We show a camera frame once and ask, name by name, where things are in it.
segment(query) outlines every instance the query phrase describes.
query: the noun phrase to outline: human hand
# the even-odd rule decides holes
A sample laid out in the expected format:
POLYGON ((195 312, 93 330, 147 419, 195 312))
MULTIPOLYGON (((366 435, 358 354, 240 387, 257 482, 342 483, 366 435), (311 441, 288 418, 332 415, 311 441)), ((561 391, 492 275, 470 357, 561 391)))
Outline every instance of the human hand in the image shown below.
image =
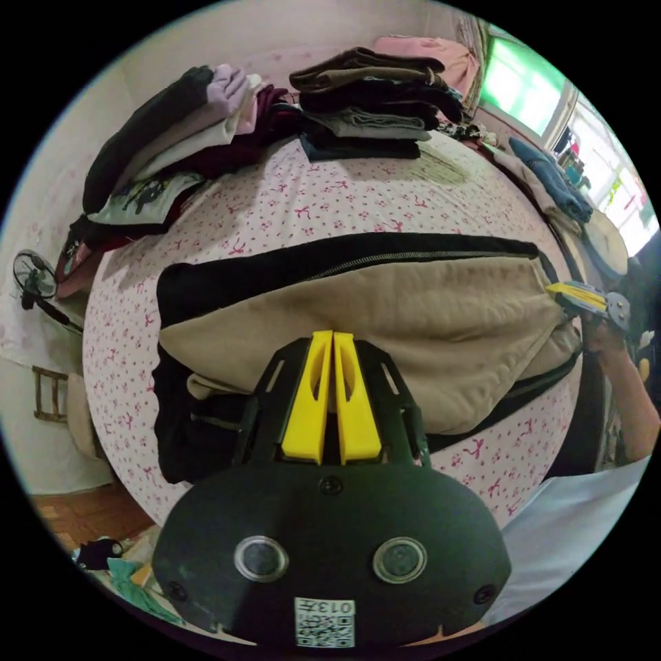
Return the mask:
POLYGON ((625 346, 622 334, 607 320, 600 322, 591 314, 587 315, 588 329, 586 346, 588 351, 597 354, 604 374, 612 380, 623 369, 633 364, 625 346))

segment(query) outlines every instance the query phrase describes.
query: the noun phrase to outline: pink floral bedsheet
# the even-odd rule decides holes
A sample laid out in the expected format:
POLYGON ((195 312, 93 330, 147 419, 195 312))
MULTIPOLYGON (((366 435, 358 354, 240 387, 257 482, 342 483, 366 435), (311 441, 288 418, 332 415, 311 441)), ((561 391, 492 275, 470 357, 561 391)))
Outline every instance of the pink floral bedsheet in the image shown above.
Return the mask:
MULTIPOLYGON (((162 524, 188 485, 158 469, 151 371, 158 362, 156 283, 174 262, 250 255, 360 232, 456 232, 536 243, 561 279, 558 245, 525 196, 474 151, 435 133, 414 161, 311 165, 298 140, 265 165, 219 179, 162 237, 105 256, 85 320, 83 361, 94 425, 120 479, 162 524)), ((581 363, 494 427, 432 456, 478 493, 502 527, 541 482, 566 435, 581 363)))

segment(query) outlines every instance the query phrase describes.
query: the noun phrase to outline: human arm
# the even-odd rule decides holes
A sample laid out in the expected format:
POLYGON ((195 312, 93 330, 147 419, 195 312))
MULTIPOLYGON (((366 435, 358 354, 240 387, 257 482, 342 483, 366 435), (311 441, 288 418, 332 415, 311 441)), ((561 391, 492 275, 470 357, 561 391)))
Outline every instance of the human arm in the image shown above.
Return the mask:
POLYGON ((621 336, 608 323, 602 322, 588 332, 587 348, 597 354, 604 376, 611 383, 628 460, 638 461, 649 456, 661 420, 621 336))

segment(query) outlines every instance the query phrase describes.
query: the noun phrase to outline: printed number label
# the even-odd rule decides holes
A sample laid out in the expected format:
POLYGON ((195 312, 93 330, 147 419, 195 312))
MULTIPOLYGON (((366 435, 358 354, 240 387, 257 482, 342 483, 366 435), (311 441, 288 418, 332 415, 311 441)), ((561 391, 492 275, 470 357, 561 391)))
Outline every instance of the printed number label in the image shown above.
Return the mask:
POLYGON ((297 645, 326 648, 355 646, 355 601, 297 597, 294 612, 297 645))

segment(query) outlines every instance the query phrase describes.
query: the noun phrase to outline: electric fan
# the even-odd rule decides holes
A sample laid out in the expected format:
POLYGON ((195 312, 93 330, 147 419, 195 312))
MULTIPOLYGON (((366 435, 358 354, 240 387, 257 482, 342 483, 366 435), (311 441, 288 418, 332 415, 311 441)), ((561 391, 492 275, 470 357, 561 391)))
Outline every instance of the electric fan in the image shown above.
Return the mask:
POLYGON ((52 266, 33 250, 21 250, 14 258, 14 281, 21 289, 23 310, 32 310, 36 304, 67 330, 83 332, 64 312, 48 302, 57 290, 55 272, 52 266))

